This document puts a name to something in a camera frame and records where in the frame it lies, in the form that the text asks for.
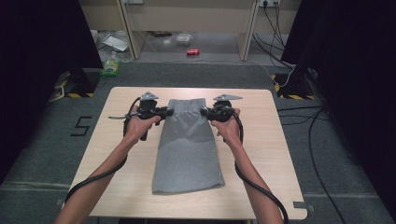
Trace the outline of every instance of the hand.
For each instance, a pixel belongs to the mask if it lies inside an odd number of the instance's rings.
[[[240,109],[235,108],[234,111],[239,116]],[[212,120],[210,124],[219,130],[217,136],[222,136],[229,147],[234,144],[242,145],[239,139],[239,126],[234,117],[231,117],[226,122]]]
[[[138,106],[134,105],[132,112],[136,112]],[[151,119],[140,119],[138,116],[132,116],[128,123],[127,131],[124,138],[131,141],[134,145],[139,141],[139,138],[146,133],[148,129],[151,129],[153,123],[160,121],[159,116],[152,117]]]

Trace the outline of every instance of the folded gray fabric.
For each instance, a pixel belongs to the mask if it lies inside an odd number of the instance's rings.
[[[205,99],[170,100],[152,182],[153,194],[177,194],[224,186],[215,138],[200,114]]]

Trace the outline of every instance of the person's left arm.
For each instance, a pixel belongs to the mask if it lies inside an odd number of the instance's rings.
[[[153,117],[142,120],[137,116],[133,116],[129,121],[127,133],[120,143],[89,177],[100,175],[117,167],[128,155],[129,150],[139,141],[139,138],[143,136],[153,123],[160,119],[160,117]],[[83,223],[105,192],[113,175],[93,181],[77,190],[64,205],[54,223]]]

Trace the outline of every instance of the forearm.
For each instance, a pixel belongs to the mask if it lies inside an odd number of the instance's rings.
[[[123,139],[90,177],[117,167],[125,159],[133,144]],[[77,190],[64,205],[55,223],[83,223],[105,192],[113,176],[114,174],[95,180]]]
[[[230,148],[235,157],[236,165],[238,166],[241,173],[253,183],[261,186],[264,189],[270,191],[265,181],[262,179],[260,174],[254,168],[251,163],[248,154],[244,150],[241,144],[230,144]],[[249,197],[250,204],[256,215],[256,218],[261,224],[263,223],[282,223],[282,217],[280,215],[279,208],[277,205],[266,195],[254,189],[249,184],[244,183]]]

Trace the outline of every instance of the red can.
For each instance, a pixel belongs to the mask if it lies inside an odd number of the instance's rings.
[[[199,55],[199,50],[198,49],[188,49],[187,56],[191,56],[191,55]]]

